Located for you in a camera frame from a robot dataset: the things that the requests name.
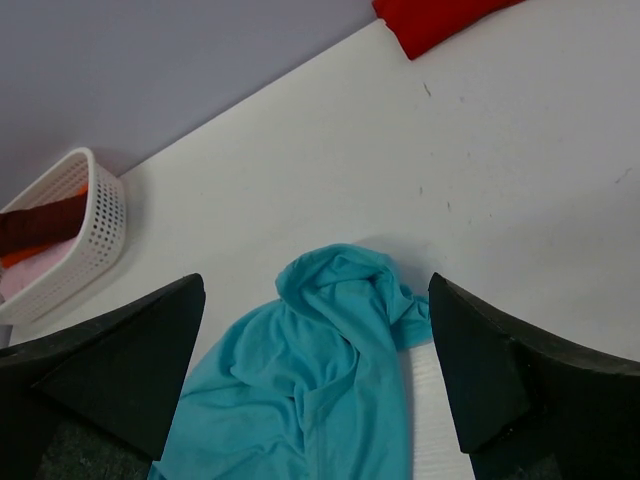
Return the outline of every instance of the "red cushion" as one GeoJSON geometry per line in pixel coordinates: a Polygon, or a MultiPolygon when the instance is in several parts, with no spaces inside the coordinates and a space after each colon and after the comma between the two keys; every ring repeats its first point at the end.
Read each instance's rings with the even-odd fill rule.
{"type": "Polygon", "coordinates": [[[374,0],[373,8],[413,60],[485,15],[522,1],[374,0]]]}

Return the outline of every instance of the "lavender wall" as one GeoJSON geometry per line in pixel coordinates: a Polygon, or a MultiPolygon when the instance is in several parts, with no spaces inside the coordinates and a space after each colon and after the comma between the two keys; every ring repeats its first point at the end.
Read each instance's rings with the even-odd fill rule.
{"type": "Polygon", "coordinates": [[[3,2],[0,205],[75,146],[122,173],[372,19],[370,0],[3,2]]]}

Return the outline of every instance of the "turquoise shirt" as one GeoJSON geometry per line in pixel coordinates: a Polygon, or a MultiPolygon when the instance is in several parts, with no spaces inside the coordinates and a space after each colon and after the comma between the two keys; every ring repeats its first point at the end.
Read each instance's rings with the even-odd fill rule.
{"type": "Polygon", "coordinates": [[[351,245],[303,255],[276,286],[185,382],[149,478],[408,479],[396,351],[431,338],[427,298],[351,245]]]}

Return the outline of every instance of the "table surface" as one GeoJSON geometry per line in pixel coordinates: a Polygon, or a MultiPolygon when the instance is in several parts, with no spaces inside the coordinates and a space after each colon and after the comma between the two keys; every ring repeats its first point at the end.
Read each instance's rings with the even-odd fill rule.
{"type": "MultiPolygon", "coordinates": [[[[12,343],[199,272],[193,364],[289,261],[353,242],[417,291],[438,271],[640,360],[639,22],[635,0],[531,0],[413,63],[364,28],[126,174],[118,264],[12,343]]],[[[473,478],[433,345],[402,358],[415,476],[473,478]]]]}

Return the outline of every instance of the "basket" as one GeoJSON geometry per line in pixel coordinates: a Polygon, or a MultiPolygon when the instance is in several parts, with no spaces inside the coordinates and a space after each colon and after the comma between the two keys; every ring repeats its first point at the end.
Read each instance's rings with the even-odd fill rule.
{"type": "Polygon", "coordinates": [[[0,305],[0,324],[33,322],[115,263],[126,232],[124,188],[95,161],[88,148],[73,150],[2,212],[33,208],[72,197],[88,184],[84,223],[71,250],[55,267],[0,305]]]}

